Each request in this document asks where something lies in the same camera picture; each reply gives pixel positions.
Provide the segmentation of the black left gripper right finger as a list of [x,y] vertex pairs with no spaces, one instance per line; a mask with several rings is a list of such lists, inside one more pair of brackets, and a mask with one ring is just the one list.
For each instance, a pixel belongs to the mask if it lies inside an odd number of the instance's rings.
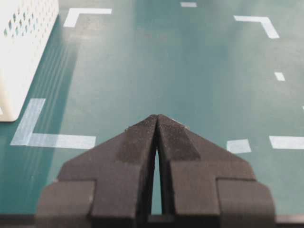
[[163,212],[176,228],[274,228],[270,190],[250,164],[157,116]]

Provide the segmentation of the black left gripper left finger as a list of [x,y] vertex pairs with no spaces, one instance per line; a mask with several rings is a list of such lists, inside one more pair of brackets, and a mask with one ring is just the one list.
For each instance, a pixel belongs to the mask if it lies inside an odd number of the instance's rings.
[[138,228],[152,207],[157,116],[68,160],[39,198],[38,228]]

